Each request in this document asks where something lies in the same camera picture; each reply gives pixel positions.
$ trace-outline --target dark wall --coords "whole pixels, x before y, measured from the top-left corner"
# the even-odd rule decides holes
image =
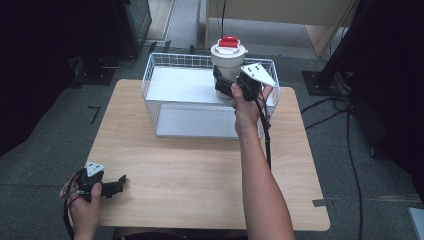
[[[74,72],[72,47],[49,2],[2,1],[0,14],[0,156],[25,141]]]
[[[349,85],[387,130],[385,152],[412,175],[424,199],[424,4],[362,5],[368,12],[340,52],[350,60],[342,68],[354,73]]]

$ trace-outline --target red cap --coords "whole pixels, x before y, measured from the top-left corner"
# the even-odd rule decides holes
[[[239,42],[236,36],[224,36],[221,41],[219,41],[219,46],[237,48],[238,43]]]

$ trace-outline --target wrist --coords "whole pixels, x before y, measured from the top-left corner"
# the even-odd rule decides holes
[[[239,139],[255,137],[259,138],[258,128],[256,125],[250,127],[237,128],[237,135]]]

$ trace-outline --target wooden table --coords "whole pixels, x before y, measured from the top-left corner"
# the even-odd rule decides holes
[[[295,230],[330,222],[291,88],[271,118],[272,172]],[[89,160],[106,165],[104,182],[126,174],[124,192],[102,198],[102,226],[245,229],[238,140],[156,137],[140,80],[120,80]]]

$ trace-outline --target white container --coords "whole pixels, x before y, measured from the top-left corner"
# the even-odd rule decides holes
[[[272,60],[249,59],[261,63],[278,83]],[[210,56],[152,53],[143,76],[142,92],[156,136],[237,138],[232,100],[215,93]],[[276,87],[268,98],[270,114],[280,99]],[[259,136],[263,135],[258,121]]]
[[[237,48],[220,47],[219,42],[211,47],[211,58],[213,65],[216,65],[222,73],[222,77],[232,81],[237,81],[237,76],[240,75],[240,67],[245,60],[246,48],[238,41]],[[216,91],[218,97],[230,99],[227,95]]]

